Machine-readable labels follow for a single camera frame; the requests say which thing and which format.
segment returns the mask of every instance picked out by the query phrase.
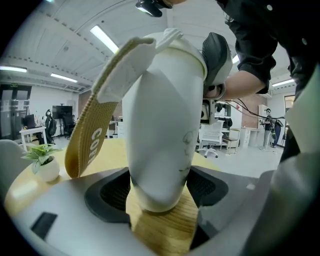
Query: wooden table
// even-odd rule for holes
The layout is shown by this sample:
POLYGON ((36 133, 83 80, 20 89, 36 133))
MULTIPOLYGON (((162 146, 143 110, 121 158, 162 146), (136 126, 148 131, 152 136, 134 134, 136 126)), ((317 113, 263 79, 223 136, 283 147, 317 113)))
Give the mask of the wooden table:
MULTIPOLYGON (((54 184, 70 179, 64 168, 65 152, 63 150, 54 155, 60 164, 60 176, 54 182, 42 181, 32 173, 30 166, 14 180, 4 201, 4 207, 10 216, 22 211, 54 184)), ((198 153, 194 154, 192 165, 217 170, 198 153)), ((124 140, 121 138, 106 139, 100 153, 83 175, 127 166, 124 140)), ((164 214, 142 211, 137 203, 134 189, 131 189, 126 201, 126 212, 130 215, 133 233, 155 253, 183 255, 188 252, 198 209, 186 186, 176 207, 164 214)))

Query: ceiling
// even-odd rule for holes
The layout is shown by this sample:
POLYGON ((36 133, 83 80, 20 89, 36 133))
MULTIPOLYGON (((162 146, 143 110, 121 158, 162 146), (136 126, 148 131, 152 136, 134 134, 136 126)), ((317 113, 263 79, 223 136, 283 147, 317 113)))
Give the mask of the ceiling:
MULTIPOLYGON (((99 25, 120 47, 131 37, 143 37, 166 28, 180 29, 198 50, 210 32, 227 40, 232 56, 236 38, 225 24, 224 13, 214 0, 187 1, 163 10, 161 18, 135 8, 137 0, 47 0, 16 32, 0 65, 27 68, 27 73, 0 71, 1 83, 52 87, 81 93, 89 90, 113 53, 90 29, 99 25), (51 73, 77 83, 51 77, 51 73)), ((278 46, 271 81, 288 77, 289 59, 278 46)), ((234 64, 230 74, 237 72, 234 64)))

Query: computer monitor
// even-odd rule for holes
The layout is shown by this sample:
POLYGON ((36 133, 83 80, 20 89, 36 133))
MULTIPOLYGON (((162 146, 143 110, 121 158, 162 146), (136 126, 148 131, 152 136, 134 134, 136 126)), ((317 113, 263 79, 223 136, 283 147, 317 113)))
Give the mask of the computer monitor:
POLYGON ((28 127, 28 129, 32 129, 32 128, 36 127, 35 115, 34 114, 26 115, 21 120, 22 120, 23 126, 28 127))
POLYGON ((52 106, 52 118, 53 119, 61 119, 65 115, 72 116, 72 106, 52 106))

